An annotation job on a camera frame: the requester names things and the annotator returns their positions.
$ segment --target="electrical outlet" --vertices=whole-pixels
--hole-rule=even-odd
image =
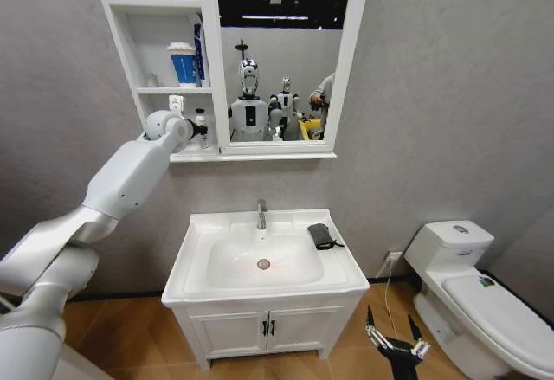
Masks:
[[[395,261],[400,259],[400,256],[402,256],[402,252],[389,252],[384,258],[384,261],[391,261],[394,263]]]

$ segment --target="robotic arm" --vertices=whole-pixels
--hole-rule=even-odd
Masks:
[[[145,132],[123,144],[96,173],[77,209],[35,225],[0,261],[0,291],[23,295],[0,316],[0,370],[7,379],[50,379],[68,297],[93,275],[98,255],[87,246],[106,237],[138,208],[170,164],[170,154],[202,132],[171,111],[152,113]]]
[[[408,315],[409,328],[412,331],[415,345],[398,338],[385,337],[376,327],[371,307],[367,307],[367,323],[365,333],[379,352],[390,363],[392,376],[395,380],[417,380],[416,366],[423,361],[431,346],[422,338],[419,327]]]

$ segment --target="blue and white cup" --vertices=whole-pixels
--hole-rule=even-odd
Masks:
[[[187,42],[172,42],[167,48],[180,87],[196,87],[196,50]]]

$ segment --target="toilet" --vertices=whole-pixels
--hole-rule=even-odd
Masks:
[[[415,309],[439,346],[473,380],[519,371],[554,379],[554,331],[474,266],[494,237],[470,221],[424,225],[405,258],[420,275]]]

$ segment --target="humanoid robot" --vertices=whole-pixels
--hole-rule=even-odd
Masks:
[[[241,61],[239,76],[242,96],[231,104],[229,117],[235,129],[234,139],[239,142],[267,140],[279,125],[282,111],[270,106],[256,96],[258,88],[258,64],[251,58]]]
[[[304,117],[304,113],[298,112],[298,94],[291,94],[291,79],[283,77],[283,90],[279,94],[272,94],[269,98],[269,110],[281,110],[280,120],[281,137],[283,140],[298,140],[300,128],[298,119]]]

